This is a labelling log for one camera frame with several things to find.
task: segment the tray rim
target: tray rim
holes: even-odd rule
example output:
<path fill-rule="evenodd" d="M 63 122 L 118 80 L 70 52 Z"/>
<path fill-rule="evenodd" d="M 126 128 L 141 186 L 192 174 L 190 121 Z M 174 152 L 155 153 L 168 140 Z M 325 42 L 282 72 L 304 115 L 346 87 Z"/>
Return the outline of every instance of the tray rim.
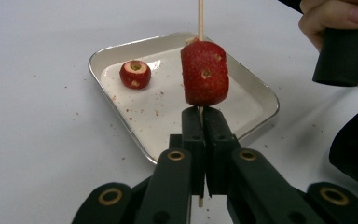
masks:
<path fill-rule="evenodd" d="M 135 142 L 135 144 L 137 145 L 138 148 L 141 149 L 142 153 L 147 157 L 148 160 L 150 160 L 152 163 L 157 164 L 157 161 L 147 152 L 147 150 L 145 149 L 145 147 L 142 145 L 142 143 L 140 142 L 140 140 L 138 139 L 138 137 L 134 134 L 134 132 L 131 130 L 130 125 L 125 121 L 125 118 L 123 117 L 123 115 L 120 113 L 120 111 L 118 110 L 118 108 L 116 107 L 115 103 L 113 102 L 113 100 L 110 98 L 109 94 L 107 93 L 105 87 L 103 86 L 102 82 L 97 78 L 96 74 L 94 73 L 93 69 L 92 69 L 92 62 L 94 60 L 94 58 L 96 56 L 98 56 L 100 53 L 106 51 L 106 50 L 110 50 L 110 49 L 115 49 L 115 48 L 119 48 L 119 47 L 123 47 L 123 46 L 127 46 L 127 45 L 131 45 L 131 44 L 136 44 L 136 43 L 142 43 L 148 40 L 154 40 L 154 39 L 159 39 L 159 38 L 163 38 L 163 37 L 170 37 L 170 36 L 174 36 L 174 35 L 195 35 L 194 33 L 191 32 L 177 32 L 177 33 L 172 33 L 172 34 L 168 34 L 168 35 L 156 35 L 153 37 L 148 37 L 148 38 L 144 38 L 144 39 L 140 39 L 140 40 L 134 40 L 128 43 L 124 43 L 124 44 L 119 44 L 119 45 L 115 45 L 115 46 L 109 46 L 106 47 L 104 49 L 99 49 L 97 51 L 95 51 L 91 57 L 89 58 L 89 72 L 90 74 L 94 77 L 95 81 L 97 81 L 97 83 L 100 86 L 100 91 L 103 92 L 104 97 L 107 99 L 107 101 L 110 103 L 110 105 L 113 107 L 115 113 L 118 115 L 119 119 L 121 120 L 121 122 L 125 125 L 128 133 L 131 135 L 131 138 L 133 139 L 133 141 Z M 207 36 L 204 37 L 204 39 L 208 40 L 208 41 L 212 41 L 210 38 L 208 38 Z M 241 65 L 243 68 L 247 69 L 246 67 L 244 67 L 241 63 L 239 63 L 235 58 L 233 58 L 232 56 L 229 55 L 229 53 L 227 52 L 227 57 L 230 58 L 230 60 L 233 60 L 234 63 L 237 63 L 239 65 Z M 257 125 L 255 125 L 252 129 L 248 130 L 247 132 L 243 133 L 240 136 L 237 136 L 238 140 L 240 141 L 241 139 L 243 139 L 244 137 L 246 137 L 247 135 L 249 135 L 250 133 L 253 133 L 255 130 L 257 130 L 258 128 L 260 128 L 261 126 L 263 126 L 266 122 L 268 122 L 269 120 L 271 120 L 272 118 L 274 118 L 278 112 L 280 111 L 281 105 L 280 105 L 280 101 L 276 95 L 276 93 L 263 81 L 261 80 L 259 77 L 257 77 L 255 74 L 251 73 L 254 78 L 256 78 L 258 80 L 258 82 L 260 84 L 262 84 L 263 86 L 265 86 L 267 89 L 270 90 L 270 93 L 272 93 L 274 99 L 276 100 L 276 106 L 275 106 L 275 111 L 269 115 L 269 117 L 265 118 L 264 120 L 260 121 L 259 123 L 257 123 Z"/>

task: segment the red strawberry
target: red strawberry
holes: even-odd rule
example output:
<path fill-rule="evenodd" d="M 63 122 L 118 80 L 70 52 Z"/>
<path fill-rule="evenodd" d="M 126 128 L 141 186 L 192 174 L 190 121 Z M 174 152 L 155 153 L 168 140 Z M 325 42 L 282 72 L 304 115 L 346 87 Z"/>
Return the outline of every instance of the red strawberry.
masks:
<path fill-rule="evenodd" d="M 181 50 L 186 102 L 190 105 L 216 105 L 228 94 L 225 51 L 215 43 L 199 41 Z"/>
<path fill-rule="evenodd" d="M 146 87 L 151 78 L 151 70 L 147 63 L 137 60 L 124 63 L 119 73 L 124 86 L 136 90 Z"/>

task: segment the white table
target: white table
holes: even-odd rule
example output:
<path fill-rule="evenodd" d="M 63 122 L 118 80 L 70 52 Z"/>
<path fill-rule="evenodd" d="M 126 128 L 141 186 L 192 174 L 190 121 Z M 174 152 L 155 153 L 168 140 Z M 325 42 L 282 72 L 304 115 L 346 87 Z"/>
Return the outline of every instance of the white table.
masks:
<path fill-rule="evenodd" d="M 311 81 L 318 52 L 277 0 L 205 1 L 205 34 L 277 94 L 279 114 L 241 141 L 294 187 L 320 181 L 358 196 L 328 161 L 358 112 L 358 89 Z M 131 187 L 154 165 L 88 70 L 97 50 L 197 32 L 197 1 L 0 1 L 0 223 L 70 223 L 108 182 Z M 225 197 L 192 208 L 192 223 L 231 223 Z"/>

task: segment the wooden skewer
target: wooden skewer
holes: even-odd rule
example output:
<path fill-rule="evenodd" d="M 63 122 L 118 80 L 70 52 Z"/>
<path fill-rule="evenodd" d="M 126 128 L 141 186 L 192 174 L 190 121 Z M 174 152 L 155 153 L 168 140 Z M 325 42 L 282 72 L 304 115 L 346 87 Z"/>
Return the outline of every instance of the wooden skewer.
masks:
<path fill-rule="evenodd" d="M 199 0 L 199 40 L 203 40 L 203 0 Z M 199 106 L 200 122 L 203 126 L 203 106 Z M 203 197 L 199 196 L 199 207 L 203 207 Z"/>
<path fill-rule="evenodd" d="M 199 0 L 199 40 L 203 40 L 203 0 Z"/>

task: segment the white tray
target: white tray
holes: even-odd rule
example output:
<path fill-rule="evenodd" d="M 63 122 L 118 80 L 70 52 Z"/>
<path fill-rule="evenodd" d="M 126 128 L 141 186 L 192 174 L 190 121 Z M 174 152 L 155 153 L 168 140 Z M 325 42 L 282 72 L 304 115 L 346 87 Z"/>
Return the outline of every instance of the white tray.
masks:
<path fill-rule="evenodd" d="M 177 33 L 152 37 L 101 49 L 89 59 L 89 71 L 134 141 L 153 163 L 168 149 L 170 134 L 181 133 L 181 113 L 191 106 L 185 102 L 180 50 L 194 36 Z M 146 62 L 152 70 L 150 83 L 143 90 L 131 90 L 121 83 L 118 71 L 132 59 Z M 227 66 L 230 76 L 227 99 L 213 107 L 222 111 L 231 131 L 242 139 L 273 117 L 279 102 L 266 84 L 229 54 Z"/>

